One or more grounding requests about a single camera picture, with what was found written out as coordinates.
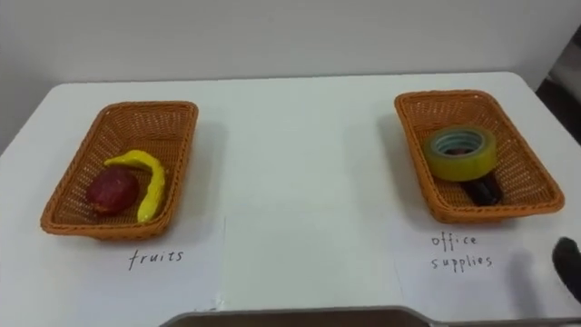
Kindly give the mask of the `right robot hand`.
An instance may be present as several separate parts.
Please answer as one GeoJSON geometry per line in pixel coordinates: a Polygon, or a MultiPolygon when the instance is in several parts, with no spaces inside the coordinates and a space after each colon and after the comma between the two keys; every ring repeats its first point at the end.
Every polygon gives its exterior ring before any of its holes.
{"type": "Polygon", "coordinates": [[[553,249],[552,262],[559,279],[574,298],[581,302],[581,258],[577,243],[568,237],[561,237],[553,249]]]}

